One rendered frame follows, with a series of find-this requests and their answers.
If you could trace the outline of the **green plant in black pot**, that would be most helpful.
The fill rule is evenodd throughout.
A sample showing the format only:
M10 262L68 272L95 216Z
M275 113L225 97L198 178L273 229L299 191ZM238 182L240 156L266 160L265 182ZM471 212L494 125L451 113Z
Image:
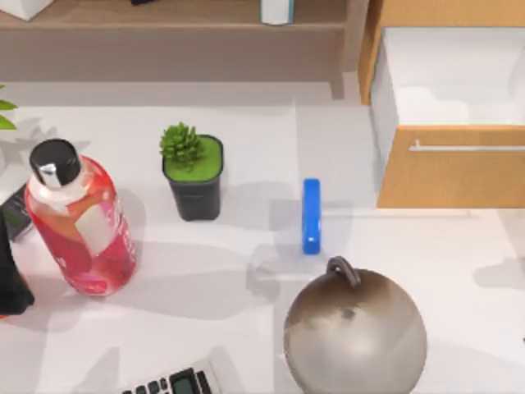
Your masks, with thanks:
M168 126L159 143L162 172L180 217L212 221L221 212L224 147L213 135L199 134L184 122Z

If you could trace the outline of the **wooden open shelf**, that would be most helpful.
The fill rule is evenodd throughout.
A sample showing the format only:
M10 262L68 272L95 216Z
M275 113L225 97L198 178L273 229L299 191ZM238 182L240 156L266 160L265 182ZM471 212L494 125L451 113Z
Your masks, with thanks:
M54 0L33 20L0 12L0 81L326 82L357 68L369 0L294 0L265 25L259 0Z

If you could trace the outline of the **wooden cupboard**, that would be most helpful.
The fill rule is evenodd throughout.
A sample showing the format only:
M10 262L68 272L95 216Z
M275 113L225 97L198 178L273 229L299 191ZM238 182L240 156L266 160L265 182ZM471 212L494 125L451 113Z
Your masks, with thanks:
M525 27L525 0L370 0L358 61L364 105L386 27Z

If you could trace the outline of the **red bottle with black cap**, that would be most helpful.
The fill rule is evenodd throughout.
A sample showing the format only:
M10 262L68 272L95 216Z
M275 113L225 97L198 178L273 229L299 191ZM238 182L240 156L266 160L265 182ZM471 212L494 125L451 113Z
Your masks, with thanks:
M87 296L109 296L135 273L135 243L106 170L64 139L29 157L25 206L64 279Z

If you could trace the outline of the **white and blue box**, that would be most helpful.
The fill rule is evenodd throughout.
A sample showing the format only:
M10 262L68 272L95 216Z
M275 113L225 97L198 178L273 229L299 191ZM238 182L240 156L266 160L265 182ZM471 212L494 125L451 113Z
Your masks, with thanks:
M289 25L294 20L294 0L259 0L264 25Z

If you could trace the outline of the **pale wooden drawer front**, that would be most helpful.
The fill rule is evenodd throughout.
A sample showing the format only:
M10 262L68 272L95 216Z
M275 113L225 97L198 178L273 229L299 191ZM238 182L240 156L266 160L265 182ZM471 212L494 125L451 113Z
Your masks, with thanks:
M398 126L380 208L525 208L525 153L410 152L429 145L525 145L525 126Z

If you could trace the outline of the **grey calculator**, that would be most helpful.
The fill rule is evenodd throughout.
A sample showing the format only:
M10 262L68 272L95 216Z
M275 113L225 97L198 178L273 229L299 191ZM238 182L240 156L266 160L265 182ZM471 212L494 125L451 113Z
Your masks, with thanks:
M222 390L210 361L201 359L187 368L127 383L112 394L222 394Z

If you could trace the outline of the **grey open drawer inside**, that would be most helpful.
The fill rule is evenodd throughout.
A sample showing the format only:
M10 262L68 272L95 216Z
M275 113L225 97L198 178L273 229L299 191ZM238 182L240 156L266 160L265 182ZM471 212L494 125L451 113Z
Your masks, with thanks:
M525 125L525 27L390 27L371 87L382 159L397 126Z

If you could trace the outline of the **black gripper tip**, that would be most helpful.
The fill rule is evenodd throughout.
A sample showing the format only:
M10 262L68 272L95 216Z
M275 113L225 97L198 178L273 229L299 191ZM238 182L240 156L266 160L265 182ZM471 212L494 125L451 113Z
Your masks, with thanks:
M34 304L34 295L16 266L0 209L0 319L22 315Z

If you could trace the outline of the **green leafy plant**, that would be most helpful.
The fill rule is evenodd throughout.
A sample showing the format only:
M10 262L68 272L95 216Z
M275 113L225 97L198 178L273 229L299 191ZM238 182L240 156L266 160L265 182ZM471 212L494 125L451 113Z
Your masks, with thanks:
M11 113L16 110L18 106L11 101L0 98L0 131L15 131L17 126L7 116L7 113Z

